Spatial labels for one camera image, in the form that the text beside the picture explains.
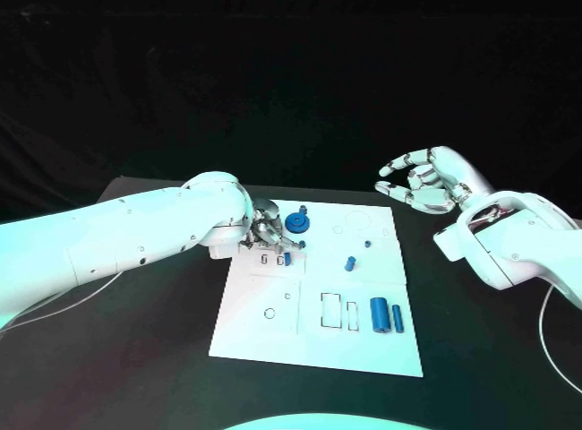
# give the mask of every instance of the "blue object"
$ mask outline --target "blue object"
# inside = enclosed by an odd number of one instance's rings
[[[389,332],[389,310],[382,297],[369,298],[371,327],[375,333]]]
[[[400,307],[397,305],[392,305],[389,307],[389,310],[392,312],[392,324],[395,326],[395,333],[402,333]]]
[[[293,212],[286,217],[284,226],[286,226],[286,230],[290,233],[300,234],[306,231],[306,229],[309,228],[309,219],[306,218],[304,206],[300,206],[299,211]]]
[[[345,262],[345,266],[343,266],[345,271],[352,271],[355,261],[356,260],[353,259],[353,257],[348,257],[348,261]]]

